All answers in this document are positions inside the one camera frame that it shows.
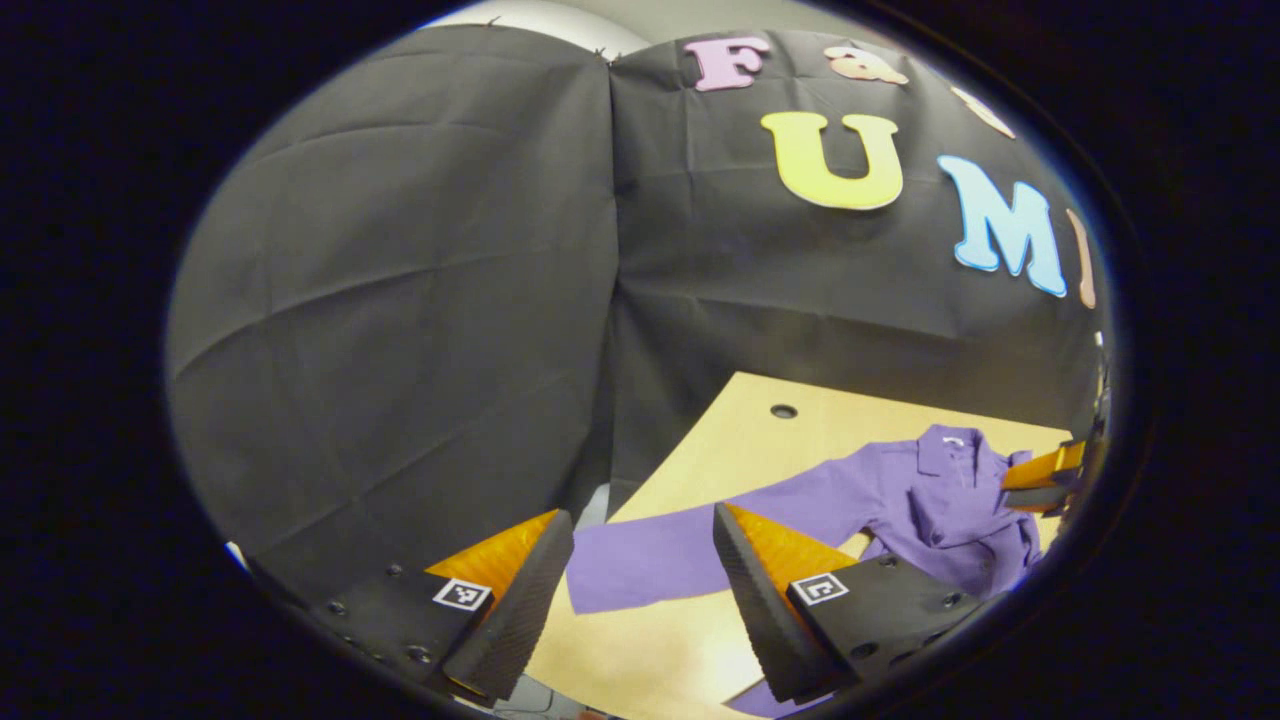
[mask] light blue letter m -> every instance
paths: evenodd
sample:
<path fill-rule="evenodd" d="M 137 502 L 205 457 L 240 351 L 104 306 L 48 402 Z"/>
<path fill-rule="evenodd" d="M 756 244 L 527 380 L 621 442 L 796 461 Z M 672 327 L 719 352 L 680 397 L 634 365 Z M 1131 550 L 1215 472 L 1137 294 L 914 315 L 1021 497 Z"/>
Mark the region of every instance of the light blue letter m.
<path fill-rule="evenodd" d="M 1066 296 L 1066 279 L 1057 260 L 1057 242 L 1048 222 L 1048 200 L 1034 187 L 1014 183 L 1014 204 L 1005 205 L 996 184 L 974 163 L 954 155 L 940 155 L 938 165 L 956 183 L 960 193 L 960 215 L 964 219 L 964 242 L 956 245 L 956 260 L 963 265 L 995 272 L 1000 258 L 991 247 L 996 236 L 1000 254 L 1005 256 L 1009 274 L 1018 277 L 1030 247 L 1032 261 L 1027 277 L 1032 284 L 1057 297 Z"/>

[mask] shirt sleeve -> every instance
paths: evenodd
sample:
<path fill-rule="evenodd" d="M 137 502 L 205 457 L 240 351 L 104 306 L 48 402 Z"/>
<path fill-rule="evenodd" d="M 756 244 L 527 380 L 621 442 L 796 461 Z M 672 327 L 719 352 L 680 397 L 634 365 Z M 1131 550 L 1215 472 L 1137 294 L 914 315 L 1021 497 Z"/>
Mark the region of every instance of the shirt sleeve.
<path fill-rule="evenodd" d="M 872 446 L 727 502 L 838 546 L 867 527 L 879 503 Z M 713 506 L 585 528 L 566 569 L 577 614 L 641 607 L 728 588 L 712 539 Z"/>

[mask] wooden table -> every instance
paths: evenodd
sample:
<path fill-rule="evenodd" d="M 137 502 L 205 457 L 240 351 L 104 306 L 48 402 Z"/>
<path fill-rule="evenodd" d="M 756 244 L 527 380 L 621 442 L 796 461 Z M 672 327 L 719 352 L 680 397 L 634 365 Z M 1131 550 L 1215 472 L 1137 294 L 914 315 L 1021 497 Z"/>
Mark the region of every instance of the wooden table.
<path fill-rule="evenodd" d="M 780 419 L 785 404 L 799 414 Z M 1041 455 L 1066 430 L 895 402 L 737 373 L 611 523 L 716 502 L 845 457 L 868 442 L 914 439 L 938 423 L 980 429 L 1001 454 Z M 1043 543 L 1056 519 L 1039 519 Z M 870 538 L 841 550 L 858 557 Z M 563 578 L 526 673 L 628 720 L 746 720 L 724 701 L 764 678 L 730 591 L 646 607 L 575 615 Z"/>

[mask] purple shirt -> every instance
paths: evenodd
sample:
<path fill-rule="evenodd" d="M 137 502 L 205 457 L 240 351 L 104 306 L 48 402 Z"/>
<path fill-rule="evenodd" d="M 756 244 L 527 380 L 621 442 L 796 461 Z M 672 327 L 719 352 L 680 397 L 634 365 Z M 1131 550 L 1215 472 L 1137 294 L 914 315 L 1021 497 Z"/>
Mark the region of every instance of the purple shirt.
<path fill-rule="evenodd" d="M 869 443 L 728 502 L 832 547 L 869 529 L 864 560 L 895 552 L 986 598 L 1041 556 L 1032 515 L 1001 503 L 1005 473 L 1027 460 L 1027 451 L 998 455 L 980 430 L 933 425 L 919 439 Z M 577 614 L 728 589 L 712 505 L 579 530 L 566 573 Z"/>

